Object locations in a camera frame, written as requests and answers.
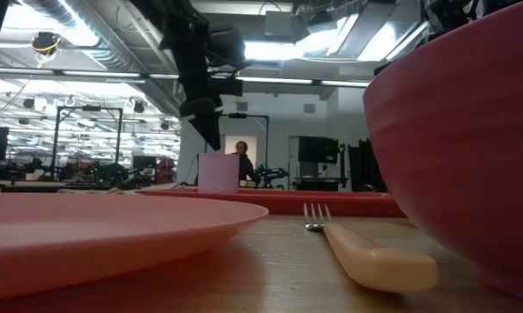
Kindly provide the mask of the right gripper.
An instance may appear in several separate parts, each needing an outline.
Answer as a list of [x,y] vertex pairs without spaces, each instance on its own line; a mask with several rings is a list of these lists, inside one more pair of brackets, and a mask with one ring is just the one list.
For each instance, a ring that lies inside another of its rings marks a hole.
[[[433,30],[448,32],[475,20],[478,3],[479,0],[435,0],[424,9],[424,14]],[[374,76],[392,63],[386,62],[375,68]]]

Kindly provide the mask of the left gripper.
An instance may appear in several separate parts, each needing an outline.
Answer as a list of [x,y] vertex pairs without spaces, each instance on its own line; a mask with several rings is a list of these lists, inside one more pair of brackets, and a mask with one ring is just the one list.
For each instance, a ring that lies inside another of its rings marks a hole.
[[187,102],[179,112],[213,149],[221,145],[219,119],[210,85],[211,68],[243,67],[243,39],[231,24],[212,26],[187,0],[168,0],[162,18],[162,49],[171,51]]

